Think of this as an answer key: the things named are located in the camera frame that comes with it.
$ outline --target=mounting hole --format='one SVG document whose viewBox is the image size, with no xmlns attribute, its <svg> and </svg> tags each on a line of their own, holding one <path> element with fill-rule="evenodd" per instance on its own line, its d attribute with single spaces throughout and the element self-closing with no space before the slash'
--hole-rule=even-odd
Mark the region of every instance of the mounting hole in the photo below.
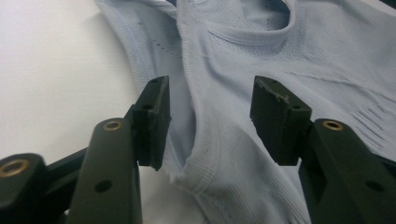
<svg viewBox="0 0 396 224">
<path fill-rule="evenodd" d="M 373 180 L 368 180 L 366 181 L 366 186 L 369 187 L 369 189 L 372 189 L 377 192 L 384 192 L 385 189 L 382 185 L 378 184 L 378 182 L 375 182 Z"/>
<path fill-rule="evenodd" d="M 121 126 L 122 126 L 121 122 L 113 120 L 113 121 L 106 123 L 105 126 L 103 126 L 103 128 L 106 131 L 115 131 L 115 130 L 119 129 Z"/>
<path fill-rule="evenodd" d="M 323 121 L 322 124 L 324 127 L 328 128 L 330 130 L 333 130 L 333 131 L 337 131 L 337 132 L 342 131 L 344 129 L 342 124 L 340 124 L 337 121 L 333 121 L 333 120 Z"/>
<path fill-rule="evenodd" d="M 8 163 L 0 167 L 0 177 L 9 177 L 13 175 L 18 175 L 22 171 L 26 170 L 28 166 L 29 166 L 28 160 L 9 161 Z"/>
<path fill-rule="evenodd" d="M 145 110 L 150 110 L 152 108 L 154 108 L 154 106 L 152 106 L 152 105 L 143 105 L 143 109 L 145 109 Z"/>
<path fill-rule="evenodd" d="M 98 193 L 103 193 L 108 191 L 109 189 L 111 189 L 111 187 L 113 186 L 113 183 L 111 183 L 111 181 L 109 180 L 104 180 L 102 182 L 99 182 L 96 186 L 95 186 L 95 190 Z"/>
</svg>

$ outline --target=light blue garment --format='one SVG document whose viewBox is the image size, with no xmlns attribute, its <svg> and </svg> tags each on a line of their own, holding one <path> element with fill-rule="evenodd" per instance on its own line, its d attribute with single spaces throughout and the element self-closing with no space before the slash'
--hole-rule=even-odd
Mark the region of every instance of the light blue garment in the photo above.
<svg viewBox="0 0 396 224">
<path fill-rule="evenodd" d="M 170 76 L 164 167 L 211 223 L 309 223 L 297 168 L 272 161 L 249 118 L 255 76 L 396 161 L 396 17 L 358 0 L 96 1 L 140 90 Z"/>
</svg>

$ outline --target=seamless knit fabric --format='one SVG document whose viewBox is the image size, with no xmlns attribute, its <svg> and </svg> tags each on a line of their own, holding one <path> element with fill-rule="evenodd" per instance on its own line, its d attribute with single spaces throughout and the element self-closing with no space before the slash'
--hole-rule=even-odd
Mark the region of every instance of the seamless knit fabric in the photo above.
<svg viewBox="0 0 396 224">
<path fill-rule="evenodd" d="M 96 0 L 140 90 L 169 76 L 171 182 L 211 223 L 309 223 L 297 167 L 279 167 L 249 118 L 255 76 L 350 125 L 396 160 L 396 17 L 358 0 Z"/>
</svg>

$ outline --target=white table surface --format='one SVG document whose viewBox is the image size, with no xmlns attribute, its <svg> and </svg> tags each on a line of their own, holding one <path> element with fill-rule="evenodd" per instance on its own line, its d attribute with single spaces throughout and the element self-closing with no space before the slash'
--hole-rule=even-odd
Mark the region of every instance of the white table surface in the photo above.
<svg viewBox="0 0 396 224">
<path fill-rule="evenodd" d="M 0 2 L 0 159 L 33 152 L 57 161 L 137 97 L 120 41 L 92 0 Z M 143 167 L 140 177 L 145 224 L 205 223 L 164 171 Z"/>
</svg>

